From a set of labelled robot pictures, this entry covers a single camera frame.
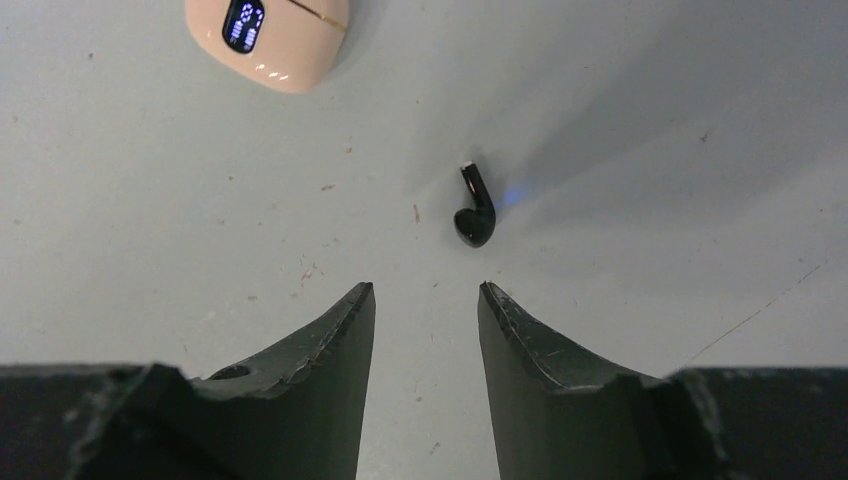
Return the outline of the black earbud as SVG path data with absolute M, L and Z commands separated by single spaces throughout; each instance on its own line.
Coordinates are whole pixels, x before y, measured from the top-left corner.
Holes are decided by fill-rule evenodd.
M 460 173 L 469 192 L 472 206 L 459 209 L 454 214 L 454 228 L 466 245 L 481 248 L 491 239 L 497 225 L 495 203 L 474 162 L 462 165 Z

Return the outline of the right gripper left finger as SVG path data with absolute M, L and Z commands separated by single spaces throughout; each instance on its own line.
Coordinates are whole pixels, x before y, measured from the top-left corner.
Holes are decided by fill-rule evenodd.
M 352 479 L 376 299 L 328 311 L 208 378 L 149 363 L 5 365 L 5 479 Z

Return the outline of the beige earbud charging case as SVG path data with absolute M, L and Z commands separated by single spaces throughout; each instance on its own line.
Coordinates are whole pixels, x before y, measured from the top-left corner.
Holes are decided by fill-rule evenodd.
M 186 0 L 186 24 L 212 58 L 272 90 L 304 93 L 333 68 L 347 0 Z

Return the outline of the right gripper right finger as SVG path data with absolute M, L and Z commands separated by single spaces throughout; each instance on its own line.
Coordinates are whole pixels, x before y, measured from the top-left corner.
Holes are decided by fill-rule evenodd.
M 654 378 L 584 348 L 491 282 L 479 341 L 504 479 L 843 479 L 843 368 Z

